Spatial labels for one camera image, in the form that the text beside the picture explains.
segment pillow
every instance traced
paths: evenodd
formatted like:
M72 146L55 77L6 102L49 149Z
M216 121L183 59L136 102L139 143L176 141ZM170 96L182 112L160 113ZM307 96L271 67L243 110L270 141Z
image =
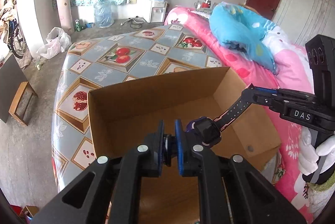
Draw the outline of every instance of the pillow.
M268 29L275 27L270 20L241 6L222 2L214 8L209 26L222 46L246 51L251 60L276 74L273 55L261 42Z

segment screw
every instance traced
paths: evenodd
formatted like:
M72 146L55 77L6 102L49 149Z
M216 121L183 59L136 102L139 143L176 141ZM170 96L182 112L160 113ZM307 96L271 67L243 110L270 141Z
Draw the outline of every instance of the screw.
M149 148L148 148L147 145L139 145L139 146L137 147L137 150L138 150L139 152L146 152L148 149L149 149Z
M106 156L100 156L99 158L98 158L98 163L99 164L104 164L104 163L106 163L108 161L108 158L106 157Z
M247 149L249 152L254 152L254 147L252 145L248 145Z
M200 151L204 150L204 147L202 145L194 145L193 150L197 151L197 152L200 152Z
M242 157L241 155L234 155L234 156L232 157L232 160L233 160L234 162L236 162L236 163L242 163L242 161L243 161L243 157Z

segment hand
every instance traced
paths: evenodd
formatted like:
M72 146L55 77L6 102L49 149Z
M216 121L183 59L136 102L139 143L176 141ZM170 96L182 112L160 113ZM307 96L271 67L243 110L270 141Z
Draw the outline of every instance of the hand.
M325 142L319 145L316 150L311 145L312 136L309 129L302 128L301 138L299 139L298 168L304 175L309 175L318 169L320 156L327 155L326 161L321 169L325 172L335 163L335 135L329 137Z

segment cardboard box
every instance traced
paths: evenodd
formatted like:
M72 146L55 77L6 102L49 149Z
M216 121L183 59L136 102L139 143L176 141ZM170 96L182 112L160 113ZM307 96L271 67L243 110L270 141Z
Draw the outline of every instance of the cardboard box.
M88 93L88 113L97 157L123 156L155 132L160 119L174 135L174 121L216 118L241 95L244 82L229 67L190 70L136 79ZM261 170L277 152L280 138L262 106L251 105L213 147L220 156L243 155ZM177 224L199 220L197 178L163 167L160 178L143 178L139 223Z

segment pink bedspread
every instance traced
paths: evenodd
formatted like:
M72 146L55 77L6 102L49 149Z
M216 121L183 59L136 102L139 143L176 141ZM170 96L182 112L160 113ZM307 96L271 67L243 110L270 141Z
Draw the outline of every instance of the pink bedspread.
M271 50L279 68L279 73L275 76L259 64L247 60L240 53L222 47L211 33L209 23L200 16L191 13L192 10L194 9L185 7L172 9L165 24L180 23L189 28L207 44L225 65L233 68L246 85L252 83L255 86L265 88L287 88L313 93L313 77L308 66L306 52L301 47L291 45L280 27L276 27L276 30L266 36L263 42ZM311 223L313 218L308 211L309 200L306 184L298 170L298 141L301 126L280 119L279 114L270 111L267 107L265 110L282 141L279 151L284 162L285 174L275 187Z

